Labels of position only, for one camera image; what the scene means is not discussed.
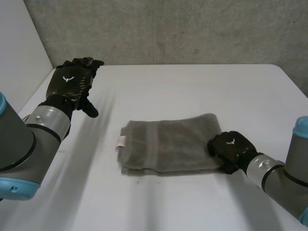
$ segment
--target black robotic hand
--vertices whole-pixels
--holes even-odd
[[[237,131],[223,132],[207,144],[209,153],[223,160],[222,170],[232,174],[238,169],[245,173],[250,161],[260,155],[254,145]]]
[[[90,57],[75,58],[57,66],[49,83],[46,93],[46,104],[57,104],[65,113],[72,110],[82,110],[88,116],[95,118],[98,111],[88,100],[97,69],[104,62]]]

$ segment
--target gray wall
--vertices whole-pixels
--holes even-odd
[[[308,0],[25,0],[53,66],[275,64],[308,95]]]

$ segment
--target gray towel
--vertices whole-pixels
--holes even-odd
[[[214,114],[183,120],[129,121],[118,150],[123,169],[158,173],[217,169],[222,162],[209,155],[207,142],[221,133]]]

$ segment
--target logo on robotic hand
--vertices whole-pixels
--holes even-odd
[[[71,78],[65,78],[65,77],[63,76],[63,79],[64,79],[65,82],[68,82],[68,81],[72,80],[73,78],[74,78],[74,76],[71,77]]]
[[[231,142],[226,142],[226,144],[235,144],[235,139],[233,139]]]

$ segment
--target black band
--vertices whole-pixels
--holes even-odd
[[[41,129],[43,131],[46,131],[49,134],[51,134],[52,136],[54,136],[60,144],[62,142],[60,136],[55,131],[51,130],[50,128],[47,128],[47,127],[42,126],[40,124],[27,124],[27,127],[29,127],[29,128],[38,128],[38,129]]]
[[[280,167],[283,167],[284,165],[275,165],[274,167],[272,167],[269,171],[267,171],[267,173],[265,173],[265,175],[263,176],[262,182],[261,182],[261,187],[262,190],[265,192],[264,186],[265,186],[265,182],[266,179],[269,177],[270,173],[272,173],[272,171],[274,171],[275,169],[278,169]]]
[[[31,146],[31,148],[29,149],[29,151],[26,153],[26,155],[24,155],[21,159],[17,160],[15,163],[12,163],[11,165],[5,166],[3,168],[0,168],[0,172],[4,172],[7,170],[10,170],[18,165],[20,165],[22,162],[24,162],[25,160],[27,160],[29,158],[29,156],[31,156],[31,154],[33,153],[36,145],[37,145],[37,139],[35,138],[35,135],[33,134],[33,144]]]
[[[293,182],[296,183],[296,184],[299,184],[299,185],[301,185],[301,186],[304,186],[304,187],[308,188],[308,183],[303,182],[303,181],[301,181],[301,180],[299,180],[299,179],[297,179],[297,178],[295,178],[295,177],[292,177],[289,173],[287,173],[286,170],[284,170],[283,173],[284,173],[284,175],[285,175],[289,180],[293,181]]]

